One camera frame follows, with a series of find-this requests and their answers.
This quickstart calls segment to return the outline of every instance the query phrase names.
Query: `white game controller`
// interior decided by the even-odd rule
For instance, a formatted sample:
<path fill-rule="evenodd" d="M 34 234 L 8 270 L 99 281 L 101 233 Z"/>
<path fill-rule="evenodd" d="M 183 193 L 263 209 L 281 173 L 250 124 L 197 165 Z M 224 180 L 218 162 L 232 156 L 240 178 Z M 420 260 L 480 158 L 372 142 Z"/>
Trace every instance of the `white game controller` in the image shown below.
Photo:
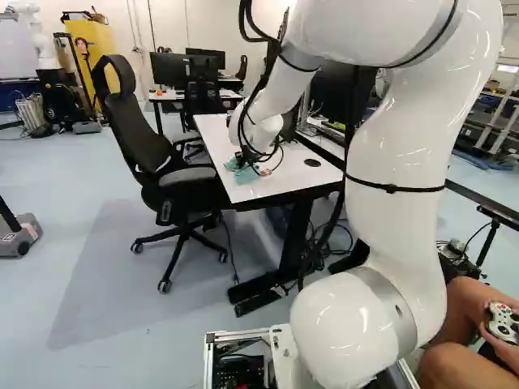
<path fill-rule="evenodd" d="M 487 330 L 502 341 L 519 345 L 519 314 L 501 302 L 492 302 L 488 306 L 491 320 L 487 324 Z"/>

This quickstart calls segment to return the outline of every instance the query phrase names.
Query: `white robot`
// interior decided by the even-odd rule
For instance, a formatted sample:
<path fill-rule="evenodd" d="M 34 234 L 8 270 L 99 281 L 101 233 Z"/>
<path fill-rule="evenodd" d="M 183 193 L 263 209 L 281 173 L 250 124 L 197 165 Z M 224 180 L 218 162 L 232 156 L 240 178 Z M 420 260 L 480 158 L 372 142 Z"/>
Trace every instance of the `white robot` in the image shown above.
<path fill-rule="evenodd" d="M 9 2 L 6 11 L 19 14 L 19 21 L 28 25 L 32 42 L 38 54 L 38 69 L 61 68 L 54 44 L 42 32 L 41 21 L 36 17 L 36 14 L 40 12 L 40 6 L 35 2 Z"/>
<path fill-rule="evenodd" d="M 347 158 L 345 206 L 369 258 L 306 287 L 290 311 L 299 356 L 327 389 L 363 386 L 428 342 L 444 321 L 435 248 L 441 189 L 502 33 L 499 0 L 298 0 L 293 9 L 284 59 L 243 122 L 257 150 L 271 149 L 279 114 L 294 107 L 321 58 L 396 68 Z M 243 107 L 229 125 L 237 145 Z M 397 190 L 388 193 L 387 184 Z"/>

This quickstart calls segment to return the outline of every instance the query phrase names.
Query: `controller button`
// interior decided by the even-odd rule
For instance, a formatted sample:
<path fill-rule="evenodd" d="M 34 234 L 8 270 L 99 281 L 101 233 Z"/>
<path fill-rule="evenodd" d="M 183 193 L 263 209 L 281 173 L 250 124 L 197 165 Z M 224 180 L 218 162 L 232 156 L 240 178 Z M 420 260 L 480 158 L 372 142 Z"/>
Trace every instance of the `controller button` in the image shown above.
<path fill-rule="evenodd" d="M 504 326 L 498 326 L 497 327 L 498 330 L 500 330 L 502 333 L 504 333 L 505 335 L 510 335 L 510 331 L 508 330 L 507 327 L 504 327 Z"/>

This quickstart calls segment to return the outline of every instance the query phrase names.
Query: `black stripe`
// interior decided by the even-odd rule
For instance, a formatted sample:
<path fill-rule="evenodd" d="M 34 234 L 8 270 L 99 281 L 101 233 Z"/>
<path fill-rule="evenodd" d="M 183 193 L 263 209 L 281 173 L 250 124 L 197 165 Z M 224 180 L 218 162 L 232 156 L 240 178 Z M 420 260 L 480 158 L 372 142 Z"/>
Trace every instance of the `black stripe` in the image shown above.
<path fill-rule="evenodd" d="M 251 116 L 249 115 L 249 113 L 246 112 L 245 114 L 246 114 L 246 116 L 249 118 L 249 120 L 251 121 L 251 123 L 255 126 L 256 123 L 254 123 L 254 121 L 252 120 L 252 118 L 251 118 Z"/>
<path fill-rule="evenodd" d="M 385 67 L 385 69 L 394 69 L 395 67 L 401 67 L 401 66 L 407 65 L 408 63 L 414 61 L 415 59 L 422 57 L 427 51 L 429 51 L 429 49 L 431 49 L 431 47 L 441 38 L 441 36 L 445 33 L 445 31 L 447 31 L 448 26 L 453 21 L 453 17 L 454 17 L 454 14 L 456 13 L 456 9 L 457 9 L 457 4 L 458 4 L 458 0 L 454 0 L 453 8 L 451 9 L 451 13 L 448 15 L 445 25 L 441 28 L 441 30 L 438 33 L 438 35 L 436 36 L 436 38 L 433 39 L 432 42 L 424 50 L 422 50 L 421 52 L 416 54 L 414 57 L 412 57 L 408 61 L 399 63 L 398 65 L 395 65 L 395 66 Z"/>
<path fill-rule="evenodd" d="M 397 186 L 394 184 L 377 184 L 375 182 L 364 181 L 364 180 L 360 180 L 355 177 L 351 177 L 348 173 L 346 173 L 345 175 L 349 180 L 351 180 L 353 182 L 357 182 L 360 185 L 369 186 L 370 188 L 385 190 L 386 192 L 388 192 L 391 195 L 394 193 L 397 193 L 397 192 L 432 193 L 432 192 L 439 192 L 439 191 L 445 189 L 445 185 L 436 186 L 433 188 L 410 188 L 408 186 Z"/>
<path fill-rule="evenodd" d="M 295 66 L 293 63 L 290 63 L 288 59 L 286 59 L 285 57 L 283 57 L 283 54 L 279 54 L 278 56 L 284 63 L 286 63 L 288 66 L 290 66 L 292 69 L 295 69 L 296 71 L 301 71 L 303 73 L 313 73 L 314 71 L 318 71 L 319 70 L 319 67 L 316 67 L 315 69 L 312 69 L 312 70 L 308 70 L 308 69 L 303 69 L 299 66 Z"/>

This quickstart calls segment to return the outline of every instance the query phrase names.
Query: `light blue floor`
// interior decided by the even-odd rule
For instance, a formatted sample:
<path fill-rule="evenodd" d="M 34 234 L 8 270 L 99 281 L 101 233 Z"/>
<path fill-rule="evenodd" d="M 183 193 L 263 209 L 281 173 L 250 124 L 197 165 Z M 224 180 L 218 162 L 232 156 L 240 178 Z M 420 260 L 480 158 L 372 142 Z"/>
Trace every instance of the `light blue floor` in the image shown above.
<path fill-rule="evenodd" d="M 152 113 L 146 114 L 153 123 Z M 168 133 L 179 131 L 177 116 L 163 122 Z M 2 130 L 0 138 L 18 133 Z M 453 158 L 449 176 L 519 209 L 517 173 L 482 172 Z M 225 300 L 230 266 L 191 242 L 171 294 L 157 293 L 173 243 L 150 247 L 140 257 L 129 251 L 133 238 L 159 228 L 109 130 L 0 141 L 0 194 L 14 212 L 34 212 L 45 230 L 25 258 L 0 261 L 1 388 L 198 388 L 206 331 L 288 319 L 291 299 L 236 319 Z M 317 202 L 314 222 L 327 220 L 332 205 Z M 475 208 L 447 191 L 438 238 L 465 240 L 487 223 Z M 225 217 L 240 276 L 272 267 L 265 257 L 279 247 L 262 249 L 260 237 L 244 234 L 234 214 Z M 225 244 L 221 231 L 212 237 Z M 473 258 L 483 238 L 471 244 Z M 493 285 L 519 296 L 518 268 L 519 235 L 503 227 L 484 271 Z"/>

